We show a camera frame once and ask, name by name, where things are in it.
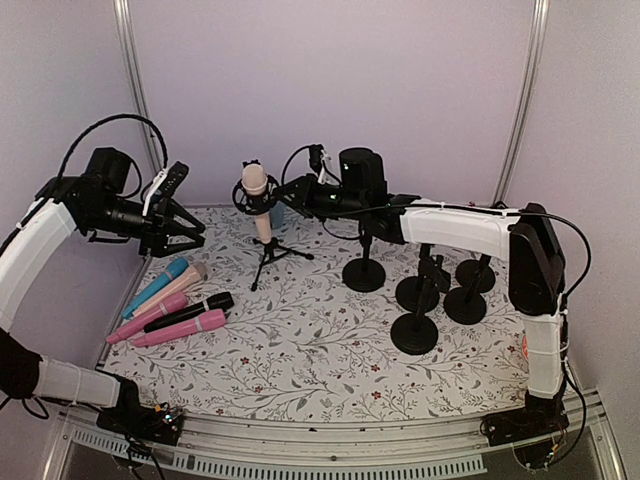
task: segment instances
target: beige microphone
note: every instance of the beige microphone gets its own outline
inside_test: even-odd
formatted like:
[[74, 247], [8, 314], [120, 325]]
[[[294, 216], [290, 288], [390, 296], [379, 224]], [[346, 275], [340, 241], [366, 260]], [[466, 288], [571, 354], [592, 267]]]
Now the beige microphone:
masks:
[[[248, 196], [262, 195], [267, 189], [267, 174], [259, 163], [250, 163], [242, 169], [242, 188], [245, 189]], [[255, 215], [253, 219], [256, 222], [258, 236], [263, 244], [271, 242], [271, 221], [269, 212]]]
[[158, 305], [162, 300], [177, 292], [182, 292], [187, 287], [190, 287], [194, 283], [198, 283], [207, 279], [207, 267], [200, 262], [194, 262], [190, 265], [178, 278], [172, 281], [169, 285], [164, 287], [158, 293], [156, 293], [149, 300], [144, 302], [133, 312], [134, 317], [139, 317], [147, 310], [152, 309]]

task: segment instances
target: white wall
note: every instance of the white wall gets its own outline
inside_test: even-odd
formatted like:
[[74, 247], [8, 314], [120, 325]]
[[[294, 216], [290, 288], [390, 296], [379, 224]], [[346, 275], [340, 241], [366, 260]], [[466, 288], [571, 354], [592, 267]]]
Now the white wall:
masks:
[[379, 152], [393, 192], [490, 202], [534, 3], [131, 2], [150, 112], [194, 172], [180, 199], [229, 203], [242, 160], [279, 178], [323, 143]]
[[[53, 177], [67, 147], [90, 123], [132, 111], [111, 2], [6, 1], [0, 15], [0, 237]], [[138, 125], [92, 134], [68, 173], [84, 170], [96, 146], [122, 149], [149, 169]], [[86, 367], [95, 365], [137, 248], [87, 245], [79, 234], [46, 265], [11, 330], [26, 347]], [[53, 420], [40, 422], [12, 402], [0, 412], [0, 479], [35, 479]]]
[[[640, 478], [640, 2], [552, 2], [508, 203], [581, 226], [593, 270], [572, 296], [571, 358], [596, 385], [629, 478]], [[584, 262], [567, 232], [569, 281]]]

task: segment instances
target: floral pattern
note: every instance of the floral pattern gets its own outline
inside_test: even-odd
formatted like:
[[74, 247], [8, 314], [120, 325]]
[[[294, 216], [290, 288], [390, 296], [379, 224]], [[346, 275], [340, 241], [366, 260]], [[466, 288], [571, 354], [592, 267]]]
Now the floral pattern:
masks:
[[[506, 266], [492, 260], [494, 289], [484, 294], [487, 316], [465, 327], [444, 313], [442, 299], [429, 316], [439, 342], [420, 357], [398, 351], [389, 338], [405, 313], [397, 283], [415, 274], [418, 245], [374, 241], [372, 258], [387, 272], [380, 290], [356, 293], [341, 282], [342, 267], [360, 255], [358, 242], [331, 237], [317, 221], [288, 212], [275, 234], [315, 260], [288, 256], [263, 271], [251, 292], [259, 256], [250, 217], [235, 209], [202, 208], [205, 247], [187, 259], [210, 269], [192, 287], [201, 301], [230, 291], [236, 305], [226, 327], [163, 345], [114, 346], [105, 369], [134, 379], [147, 403], [170, 401], [189, 411], [279, 421], [363, 422], [445, 417], [519, 406], [528, 378], [522, 322], [508, 301]], [[328, 221], [338, 235], [353, 222]], [[434, 247], [452, 274], [469, 252]], [[172, 258], [154, 260], [141, 288]]]

